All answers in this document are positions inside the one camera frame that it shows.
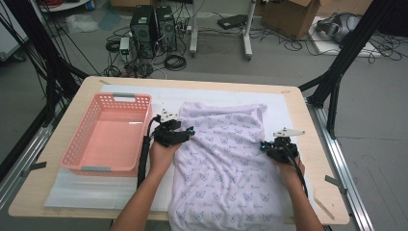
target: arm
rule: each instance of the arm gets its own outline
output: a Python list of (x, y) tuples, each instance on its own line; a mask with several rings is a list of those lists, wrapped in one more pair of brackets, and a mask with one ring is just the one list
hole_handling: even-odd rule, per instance
[[(289, 196), (293, 204), (294, 223), (298, 231), (323, 231), (318, 216), (313, 210), (305, 192), (303, 191), (300, 179), (293, 166), (275, 162), (280, 170), (283, 181), (288, 188)], [(299, 167), (304, 173), (305, 166), (299, 162)]]
[(173, 161), (174, 153), (179, 147), (180, 144), (163, 147), (157, 142), (153, 142), (149, 152), (150, 171), (117, 217), (111, 227), (112, 231), (144, 230), (156, 190), (159, 188), (163, 176)]

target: wooden table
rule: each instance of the wooden table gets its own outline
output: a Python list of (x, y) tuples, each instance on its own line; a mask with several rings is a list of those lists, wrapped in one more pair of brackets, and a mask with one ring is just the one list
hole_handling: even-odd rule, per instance
[[(325, 175), (333, 177), (332, 170), (319, 141), (315, 125), (309, 115), (304, 98), (296, 87), (228, 84), (193, 81), (171, 81), (151, 79), (122, 79), (107, 77), (89, 77), (80, 87), (78, 93), (67, 109), (60, 124), (38, 158), (38, 163), (47, 162), (46, 168), (33, 170), (27, 177), (15, 197), (9, 213), (17, 217), (50, 217), (50, 218), (116, 218), (118, 210), (102, 209), (56, 209), (43, 206), (58, 173), (60, 160), (69, 145), (75, 130), (87, 109), (90, 99), (107, 84), (142, 86), (156, 88), (200, 89), (200, 90), (233, 90), (261, 93), (282, 94), (291, 115), (293, 128), (307, 131), (306, 135), (297, 137), (297, 145), (302, 153), (302, 160), (307, 167), (307, 175), (312, 182), (317, 213), (323, 224), (347, 224), (348, 212), (338, 187), (326, 182)], [(150, 212), (149, 219), (168, 219), (165, 212)], [(287, 218), (286, 223), (293, 222)]]

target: patterned fabric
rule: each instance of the patterned fabric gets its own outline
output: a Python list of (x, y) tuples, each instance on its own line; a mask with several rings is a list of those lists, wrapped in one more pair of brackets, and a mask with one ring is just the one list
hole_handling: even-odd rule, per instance
[(282, 181), (259, 149), (266, 108), (183, 105), (182, 129), (193, 126), (195, 135), (175, 156), (172, 230), (279, 230)]

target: computer tower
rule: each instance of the computer tower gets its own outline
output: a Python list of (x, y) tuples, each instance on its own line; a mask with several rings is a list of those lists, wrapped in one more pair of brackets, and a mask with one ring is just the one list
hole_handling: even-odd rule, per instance
[(161, 6), (156, 9), (159, 39), (163, 51), (177, 50), (176, 30), (173, 13), (170, 6)]
[(137, 5), (130, 29), (138, 57), (154, 58), (154, 44), (159, 39), (154, 8), (151, 5)]

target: pink plastic basket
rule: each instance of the pink plastic basket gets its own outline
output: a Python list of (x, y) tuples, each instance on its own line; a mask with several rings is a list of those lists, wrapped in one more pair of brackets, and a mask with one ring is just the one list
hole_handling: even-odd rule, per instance
[(94, 95), (61, 167), (81, 175), (137, 176), (142, 138), (152, 117), (150, 104), (147, 94)]

